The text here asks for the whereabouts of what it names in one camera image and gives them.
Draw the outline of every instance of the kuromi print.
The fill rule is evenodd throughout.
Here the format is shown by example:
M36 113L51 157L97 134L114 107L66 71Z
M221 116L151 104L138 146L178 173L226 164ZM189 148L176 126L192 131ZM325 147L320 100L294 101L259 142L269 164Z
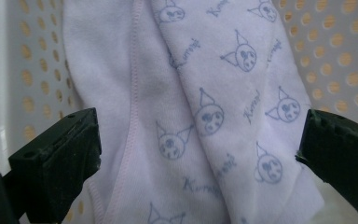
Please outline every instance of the kuromi print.
M222 8L228 4L228 0L221 0L216 7L211 7L206 10L207 14L214 15L216 18L219 17L219 14L222 12Z
M235 32L237 34L237 49L225 56L221 56L220 59L226 60L234 66L238 66L244 72L250 72L255 67L257 54L248 44L245 37L243 37L238 30L235 30Z
M266 115L286 123L295 121L301 112L298 101L284 92L282 87L279 87L279 100L278 105L266 112Z
M158 149L161 155L171 161L175 161L183 156L186 150L186 143L190 136L191 129L189 128L180 131L177 134L167 133L157 123L158 129Z
M281 162L271 154L268 154L257 143L258 162L255 168L255 180L269 184L277 184L282 179Z
M260 5L258 7L248 9L248 11L270 22L275 22L278 17L277 10L269 0L260 0Z
M309 223L322 199L295 155L310 98L272 0L63 7L78 100L100 111L95 222Z
M173 216L173 217L162 217L158 210L150 204L150 214L149 219L147 220L148 224L182 224L183 218L186 213L182 213L181 215Z
M223 124L225 113L203 88L200 88L200 109L196 113L197 131L200 136L216 133Z
M166 7L158 12L159 23L181 21L185 11L177 7L173 0L166 0Z

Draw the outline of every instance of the printed pattern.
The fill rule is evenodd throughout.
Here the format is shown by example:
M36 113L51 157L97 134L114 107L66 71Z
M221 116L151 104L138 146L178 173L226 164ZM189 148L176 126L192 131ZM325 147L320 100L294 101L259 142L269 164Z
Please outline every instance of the printed pattern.
M266 115L286 123L295 121L301 112L301 107L298 101L284 92L282 87L279 87L279 100L278 105L272 108L269 112L266 112Z
M158 12L159 23L181 21L185 14L185 11L177 7L173 0L166 0L165 8Z
M200 88L200 109L195 117L199 135L207 136L216 133L222 127L225 112L214 102L214 98Z
M275 22L278 17L277 10L269 0L260 0L260 5L258 5L258 7L248 9L248 11L270 22Z
M161 155L168 160L175 161L183 156L186 150L186 143L190 136L193 125L180 131L177 134L167 133L157 123L158 149Z
M278 158L268 154L257 143L258 162L255 168L255 180L269 184L277 184L282 179L282 165Z
M220 59L226 60L234 66L238 66L244 72L250 72L255 67L257 61L257 54L255 50L248 44L248 41L243 37L238 30L237 34L237 49L225 56L220 56Z
M185 217L186 213L182 213L181 215L177 215L174 217L162 217L158 210L150 204L150 214L149 219L147 221L148 224L182 224L183 218Z

